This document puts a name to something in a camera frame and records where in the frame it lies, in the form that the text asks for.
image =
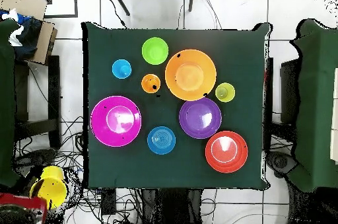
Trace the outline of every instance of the orange plate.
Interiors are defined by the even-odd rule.
[[[199,100],[211,92],[216,83],[216,68],[207,54],[183,50],[166,65],[166,84],[182,100]]]
[[[205,156],[208,164],[218,172],[235,172],[246,162],[248,146],[237,133],[220,131],[208,140]]]

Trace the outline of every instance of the magenta plate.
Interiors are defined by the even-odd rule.
[[[222,114],[217,104],[209,98],[187,101],[180,110],[180,124],[190,137],[206,139],[220,127]]]
[[[104,145],[121,147],[131,143],[141,129],[141,113],[124,96],[109,96],[92,110],[90,126],[95,138]]]

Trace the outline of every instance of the yellow-green cup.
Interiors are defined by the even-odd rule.
[[[37,196],[47,201],[47,208],[53,209],[62,205],[68,194],[67,186],[63,180],[62,168],[58,166],[44,168],[40,179],[30,188],[30,197],[32,197],[35,186],[41,182],[42,185]]]
[[[230,102],[235,97],[235,88],[230,83],[222,83],[217,86],[215,94],[221,102]]]

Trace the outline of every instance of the floor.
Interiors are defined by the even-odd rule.
[[[54,0],[53,8],[48,7],[48,15],[73,15],[73,0]],[[128,28],[183,28],[183,12],[178,19],[183,0],[123,0],[131,16],[127,17],[117,0],[112,0],[116,11]],[[269,41],[269,57],[274,58],[274,70],[281,63],[298,57],[289,40],[296,37],[297,24],[306,18],[315,18],[326,26],[337,28],[337,0],[210,0],[222,28],[251,30],[257,23],[269,22],[273,31]],[[186,0],[185,29],[205,30],[215,28],[215,16],[206,0],[193,0],[193,10],[188,12],[189,0]],[[68,122],[83,115],[83,53],[82,30],[80,23],[90,21],[106,28],[123,28],[108,0],[77,0],[77,17],[46,19],[55,23],[58,29],[53,54],[60,56],[61,65],[61,115]],[[47,70],[45,67],[30,64],[38,84],[45,95],[47,89]],[[280,79],[278,72],[273,78],[273,120],[279,121],[281,111]],[[47,118],[48,105],[40,94],[36,82],[30,76],[29,82],[30,120]],[[83,120],[79,118],[72,126],[73,133],[82,131]],[[67,129],[62,122],[63,132]],[[28,147],[30,150],[48,148],[46,136],[39,135]],[[67,142],[63,151],[72,151],[71,142]],[[283,179],[275,178],[267,168],[266,179],[271,187],[265,191],[238,189],[206,189],[202,195],[203,224],[285,224],[288,216],[288,190]],[[129,193],[127,189],[118,189],[118,195]],[[77,210],[66,211],[67,224],[100,224],[91,213]]]

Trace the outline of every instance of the plastic dishware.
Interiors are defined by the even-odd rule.
[[[168,57],[168,44],[162,38],[149,38],[142,45],[142,56],[151,65],[159,65]]]
[[[166,84],[182,100],[199,100],[216,83],[216,68],[211,58],[199,50],[183,50],[166,65]]]
[[[131,143],[141,129],[141,113],[124,96],[109,96],[92,110],[90,126],[95,138],[104,145],[121,147]]]
[[[112,72],[118,79],[125,79],[131,74],[130,63],[126,59],[119,59],[113,63]]]
[[[148,74],[142,78],[141,86],[147,93],[155,93],[161,86],[161,81],[157,75]]]
[[[171,129],[159,126],[152,129],[148,134],[147,143],[153,153],[163,155],[174,149],[176,138]]]
[[[185,102],[180,110],[180,125],[187,135],[196,139],[211,137],[220,127],[222,114],[209,98]]]
[[[230,102],[235,97],[235,88],[230,83],[222,83],[217,86],[215,94],[221,102]]]
[[[220,131],[208,140],[205,156],[213,169],[223,173],[235,172],[246,162],[248,146],[237,133]]]
[[[59,207],[66,199],[68,194],[67,186],[63,180],[63,170],[58,166],[48,166],[42,171],[41,177],[30,188],[30,197],[36,196],[47,201],[48,209]]]

